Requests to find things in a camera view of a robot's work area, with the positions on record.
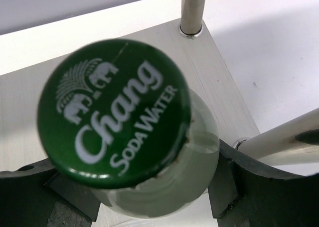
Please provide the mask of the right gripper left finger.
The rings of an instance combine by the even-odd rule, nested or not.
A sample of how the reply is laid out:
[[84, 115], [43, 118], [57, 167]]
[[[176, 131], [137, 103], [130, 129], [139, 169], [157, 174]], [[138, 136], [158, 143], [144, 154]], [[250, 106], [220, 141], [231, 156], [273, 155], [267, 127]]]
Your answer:
[[2, 227], [90, 227], [100, 202], [48, 159], [0, 173]]

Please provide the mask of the green cap soda bottle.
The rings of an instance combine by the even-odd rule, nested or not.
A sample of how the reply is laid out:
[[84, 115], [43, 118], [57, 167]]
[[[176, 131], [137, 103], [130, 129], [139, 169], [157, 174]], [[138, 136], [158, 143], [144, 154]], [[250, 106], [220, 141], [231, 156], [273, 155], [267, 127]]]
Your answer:
[[139, 219], [189, 206], [219, 159], [216, 122], [180, 68], [130, 39], [98, 41], [65, 58], [44, 85], [37, 131], [59, 172]]

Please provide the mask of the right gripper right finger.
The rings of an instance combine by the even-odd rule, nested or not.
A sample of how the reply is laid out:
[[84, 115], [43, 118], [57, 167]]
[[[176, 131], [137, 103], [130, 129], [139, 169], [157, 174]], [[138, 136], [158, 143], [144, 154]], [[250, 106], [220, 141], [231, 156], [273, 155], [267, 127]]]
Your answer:
[[319, 176], [300, 176], [263, 164], [220, 141], [208, 186], [220, 227], [317, 227]]

